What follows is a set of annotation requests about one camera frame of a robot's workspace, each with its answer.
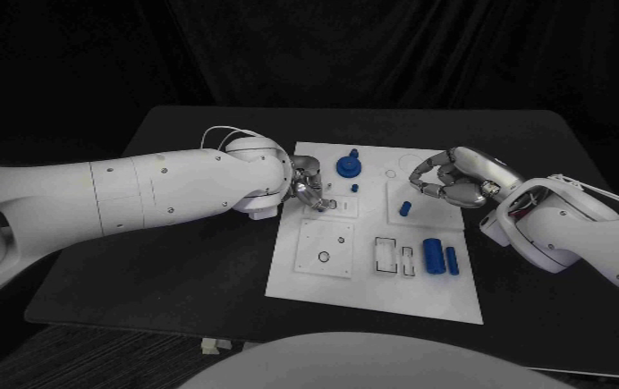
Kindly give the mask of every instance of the table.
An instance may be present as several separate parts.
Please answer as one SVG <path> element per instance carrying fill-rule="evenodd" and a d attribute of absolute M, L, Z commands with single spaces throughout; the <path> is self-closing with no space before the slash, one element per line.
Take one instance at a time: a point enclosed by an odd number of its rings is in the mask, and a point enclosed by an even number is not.
<path fill-rule="evenodd" d="M 399 148 L 471 146 L 526 177 L 563 173 L 608 188 L 563 118 L 549 111 L 334 110 L 159 106 L 124 156 L 198 148 L 236 125 L 298 141 Z M 205 147 L 217 147 L 211 137 Z M 32 322 L 240 341 L 332 331 L 446 342 L 531 368 L 619 375 L 619 290 L 579 261 L 546 273 L 478 230 L 491 207 L 463 212 L 484 326 L 264 297 L 279 217 L 227 212 L 65 249 L 26 310 Z"/>

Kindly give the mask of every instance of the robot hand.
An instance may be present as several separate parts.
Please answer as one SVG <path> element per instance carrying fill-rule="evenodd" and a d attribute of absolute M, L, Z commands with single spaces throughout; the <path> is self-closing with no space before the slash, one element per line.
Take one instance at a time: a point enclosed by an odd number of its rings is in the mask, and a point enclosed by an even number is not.
<path fill-rule="evenodd" d="M 436 166 L 445 186 L 420 179 Z M 488 198 L 501 203 L 524 182 L 504 162 L 476 149 L 462 146 L 430 157 L 413 171 L 409 180 L 422 193 L 463 208 L 484 206 Z"/>

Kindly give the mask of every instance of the floor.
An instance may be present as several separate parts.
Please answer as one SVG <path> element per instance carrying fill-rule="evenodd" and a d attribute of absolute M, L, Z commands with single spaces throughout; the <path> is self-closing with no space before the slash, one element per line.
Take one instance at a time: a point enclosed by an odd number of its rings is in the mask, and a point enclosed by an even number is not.
<path fill-rule="evenodd" d="M 243 351 L 202 355 L 201 339 L 48 326 L 0 361 L 3 389 L 172 389 Z M 576 388 L 619 387 L 619 378 L 544 373 Z"/>

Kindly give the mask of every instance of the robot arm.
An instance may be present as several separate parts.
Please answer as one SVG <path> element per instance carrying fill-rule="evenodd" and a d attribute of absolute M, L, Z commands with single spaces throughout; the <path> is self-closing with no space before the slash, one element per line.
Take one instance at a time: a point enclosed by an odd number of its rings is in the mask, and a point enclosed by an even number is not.
<path fill-rule="evenodd" d="M 435 166 L 445 186 L 420 180 Z M 563 176 L 524 182 L 497 158 L 463 147 L 425 161 L 409 180 L 426 195 L 465 208 L 481 207 L 492 198 L 501 204 L 481 221 L 482 232 L 502 246 L 513 244 L 528 262 L 553 273 L 586 259 L 619 286 L 619 215 L 579 183 Z"/>
<path fill-rule="evenodd" d="M 0 286 L 45 255 L 106 235 L 182 224 L 231 208 L 277 215 L 295 194 L 318 209 L 321 166 L 264 137 L 107 161 L 0 167 Z"/>

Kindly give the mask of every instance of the white platform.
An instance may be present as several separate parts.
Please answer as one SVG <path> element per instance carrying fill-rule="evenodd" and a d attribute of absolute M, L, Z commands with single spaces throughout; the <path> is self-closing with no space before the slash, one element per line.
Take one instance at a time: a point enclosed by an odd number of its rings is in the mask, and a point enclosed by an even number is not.
<path fill-rule="evenodd" d="M 335 163 L 352 148 L 358 150 L 362 171 L 357 178 L 347 179 L 335 171 Z M 439 152 L 298 143 L 296 155 L 315 156 L 321 161 L 325 197 L 339 197 L 339 203 L 348 202 L 348 208 L 352 206 L 354 210 L 318 213 L 308 210 L 298 199 L 285 203 L 266 291 L 269 297 L 482 324 L 461 209 L 419 194 L 407 182 L 417 164 Z M 438 182 L 436 172 L 426 175 L 426 179 Z M 358 192 L 351 190 L 354 183 Z M 407 217 L 399 215 L 404 200 L 412 202 Z M 300 235 L 303 226 L 309 229 L 305 239 Z M 347 226 L 354 232 L 352 244 L 348 238 L 338 241 Z M 377 274 L 377 237 L 396 239 L 399 259 L 403 246 L 413 249 L 413 277 L 403 274 L 403 262 L 397 275 Z M 422 243 L 427 238 L 440 239 L 445 248 L 455 247 L 461 275 L 426 272 Z M 329 253 L 326 263 L 318 259 L 324 251 Z"/>

